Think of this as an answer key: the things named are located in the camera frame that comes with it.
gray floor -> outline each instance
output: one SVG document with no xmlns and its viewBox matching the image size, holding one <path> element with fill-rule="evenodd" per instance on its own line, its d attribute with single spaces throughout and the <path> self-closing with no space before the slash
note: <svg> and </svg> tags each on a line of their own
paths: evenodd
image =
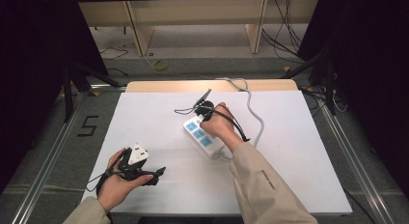
<svg viewBox="0 0 409 224">
<path fill-rule="evenodd" d="M 298 25 L 297 32 L 302 37 L 306 26 Z M 277 26 L 267 26 L 268 32 L 274 33 Z M 104 50 L 108 47 L 126 49 L 128 52 L 116 60 L 121 51 L 113 50 L 102 53 L 107 68 L 118 68 L 128 73 L 123 75 L 117 70 L 109 70 L 111 77 L 123 83 L 132 80 L 174 80 L 202 79 L 195 77 L 179 77 L 175 75 L 158 75 L 154 73 L 147 60 L 137 56 L 132 43 L 132 36 L 123 34 L 123 28 L 91 29 L 95 41 Z M 281 42 L 290 46 L 286 35 Z M 228 76 L 244 78 L 278 78 L 284 74 L 284 67 L 294 69 L 297 64 L 280 60 L 274 49 L 265 41 L 261 42 L 259 54 L 251 54 L 248 47 L 244 26 L 169 26 L 155 29 L 150 43 L 149 61 L 166 60 L 169 67 L 164 72 L 175 74 L 200 74 L 211 77 Z M 282 57 L 291 57 L 279 52 Z M 308 86 L 308 72 L 295 77 L 299 86 Z M 93 84 L 102 82 L 90 78 Z M 121 91 L 95 90 L 99 94 L 84 95 L 81 109 L 73 127 L 64 143 L 64 147 L 53 165 L 53 169 L 41 192 L 39 200 L 29 216 L 28 223 L 61 223 L 78 205 L 88 178 L 94 167 L 104 136 L 109 127 Z M 315 100 L 305 96 L 311 108 Z M 49 119 L 43 126 L 37 139 L 37 146 L 30 151 L 9 186 L 0 197 L 0 223 L 11 223 L 14 214 L 20 206 L 29 185 L 36 179 L 48 153 L 64 127 L 64 98 L 58 97 L 52 107 Z M 321 135 L 324 146 L 334 165 L 336 173 L 344 186 L 375 218 L 372 208 L 351 167 L 342 153 L 340 144 L 324 116 L 324 108 L 318 106 L 311 110 L 316 127 Z M 95 125 L 95 133 L 89 137 L 79 137 L 78 134 L 89 133 L 82 128 L 87 116 L 98 116 L 90 119 L 89 125 Z M 354 117 L 353 111 L 337 111 L 337 118 L 348 137 L 354 151 L 365 166 L 369 177 L 381 194 L 388 211 L 395 223 L 409 223 L 409 203 L 401 193 L 388 171 L 376 154 L 370 150 L 370 143 Z M 352 201 L 354 212 L 347 216 L 318 216 L 320 223 L 370 223 L 366 215 Z M 114 215 L 116 223 L 136 223 L 137 216 Z"/>
</svg>

person's left hand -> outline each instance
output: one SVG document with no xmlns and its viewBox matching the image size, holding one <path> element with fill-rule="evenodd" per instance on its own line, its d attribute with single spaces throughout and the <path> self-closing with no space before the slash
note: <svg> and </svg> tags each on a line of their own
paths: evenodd
<svg viewBox="0 0 409 224">
<path fill-rule="evenodd" d="M 114 163 L 115 159 L 123 150 L 124 149 L 116 152 L 111 156 L 111 158 L 109 158 L 108 167 Z M 118 169 L 120 162 L 121 161 L 119 160 L 114 166 L 115 169 Z M 144 175 L 136 180 L 128 182 L 119 175 L 114 174 L 102 185 L 97 199 L 105 209 L 105 212 L 108 213 L 111 209 L 121 204 L 130 191 L 146 182 L 149 182 L 152 178 L 153 175 Z"/>
</svg>

beige sleeve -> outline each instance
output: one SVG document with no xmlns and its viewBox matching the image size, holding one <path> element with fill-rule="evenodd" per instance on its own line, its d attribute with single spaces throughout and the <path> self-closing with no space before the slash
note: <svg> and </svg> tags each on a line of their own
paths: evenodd
<svg viewBox="0 0 409 224">
<path fill-rule="evenodd" d="M 111 223 L 106 216 L 105 210 L 94 197 L 86 198 L 64 221 L 64 224 L 89 224 L 89 223 Z"/>
<path fill-rule="evenodd" d="M 317 223 L 286 182 L 251 144 L 232 156 L 234 189 L 243 220 L 254 223 Z"/>
</svg>

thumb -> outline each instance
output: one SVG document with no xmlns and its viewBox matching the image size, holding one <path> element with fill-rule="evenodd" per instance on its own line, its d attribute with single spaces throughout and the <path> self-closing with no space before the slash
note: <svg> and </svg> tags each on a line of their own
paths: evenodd
<svg viewBox="0 0 409 224">
<path fill-rule="evenodd" d="M 127 184 L 129 186 L 130 190 L 132 190 L 132 189 L 134 189 L 136 187 L 141 186 L 142 184 L 145 184 L 145 183 L 149 182 L 152 178 L 153 178 L 153 175 L 144 175 L 144 176 L 141 176 L 141 177 L 137 178 L 136 180 L 127 182 Z"/>
</svg>

white tabletop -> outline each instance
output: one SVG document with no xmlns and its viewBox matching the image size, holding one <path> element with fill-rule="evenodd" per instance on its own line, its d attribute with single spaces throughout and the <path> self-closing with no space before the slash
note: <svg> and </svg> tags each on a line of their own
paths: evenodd
<svg viewBox="0 0 409 224">
<path fill-rule="evenodd" d="M 239 215 L 230 163 L 210 159 L 182 124 L 195 114 L 179 115 L 203 93 L 123 93 L 90 179 L 101 174 L 109 157 L 135 142 L 150 154 L 144 170 L 166 166 L 156 186 L 133 190 L 112 212 L 141 215 Z M 212 92 L 224 101 L 253 143 L 259 121 L 247 108 L 247 93 Z M 257 146 L 312 214 L 349 214 L 351 207 L 325 151 L 308 106 L 299 91 L 253 92 L 251 106 L 264 119 Z M 86 191 L 83 199 L 95 196 Z"/>
</svg>

